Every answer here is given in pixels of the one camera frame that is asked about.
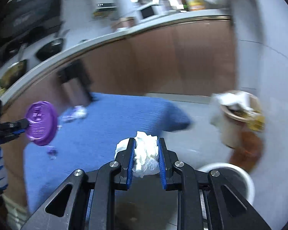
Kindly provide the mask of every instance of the tiled floor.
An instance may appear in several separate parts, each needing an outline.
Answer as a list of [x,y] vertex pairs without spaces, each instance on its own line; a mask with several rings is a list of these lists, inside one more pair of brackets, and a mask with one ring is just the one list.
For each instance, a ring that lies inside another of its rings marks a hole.
[[[218,129],[210,125],[209,105],[173,103],[190,116],[193,124],[184,131],[164,132],[167,148],[195,169],[209,163],[226,162],[232,150],[220,142]],[[164,191],[158,175],[134,177],[131,188],[117,198],[116,205],[125,208],[121,218],[130,229],[177,229],[177,191]]]

